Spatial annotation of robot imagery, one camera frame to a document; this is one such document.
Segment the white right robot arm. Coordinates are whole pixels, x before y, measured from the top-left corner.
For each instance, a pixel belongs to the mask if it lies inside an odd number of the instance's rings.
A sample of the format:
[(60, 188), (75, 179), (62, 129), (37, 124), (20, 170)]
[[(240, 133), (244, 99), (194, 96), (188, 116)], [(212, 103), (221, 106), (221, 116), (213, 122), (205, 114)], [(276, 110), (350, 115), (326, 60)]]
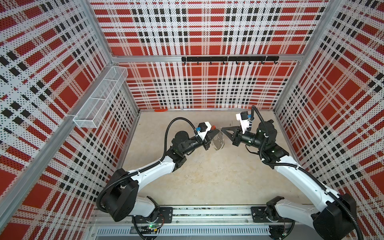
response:
[(364, 239), (355, 199), (321, 183), (281, 148), (276, 143), (277, 130), (272, 120), (260, 123), (255, 133), (242, 126), (225, 127), (222, 132), (235, 146), (257, 148), (262, 163), (287, 178), (312, 203), (305, 206), (276, 197), (267, 203), (271, 220), (288, 218), (300, 222), (313, 228), (324, 240), (341, 240), (352, 231), (359, 240)]

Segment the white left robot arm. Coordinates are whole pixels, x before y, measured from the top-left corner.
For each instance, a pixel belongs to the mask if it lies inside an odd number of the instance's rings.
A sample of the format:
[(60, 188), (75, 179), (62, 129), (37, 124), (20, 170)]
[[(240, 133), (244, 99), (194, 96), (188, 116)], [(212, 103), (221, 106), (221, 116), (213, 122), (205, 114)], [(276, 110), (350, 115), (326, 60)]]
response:
[(177, 132), (163, 160), (128, 172), (124, 169), (116, 170), (109, 183), (99, 193), (97, 208), (108, 213), (115, 222), (126, 217), (133, 217), (135, 220), (136, 216), (149, 223), (157, 221), (161, 215), (160, 205), (153, 198), (140, 197), (138, 193), (149, 183), (178, 170), (186, 162), (186, 155), (195, 149), (209, 149), (211, 141), (219, 132), (210, 130), (191, 138), (185, 131)]

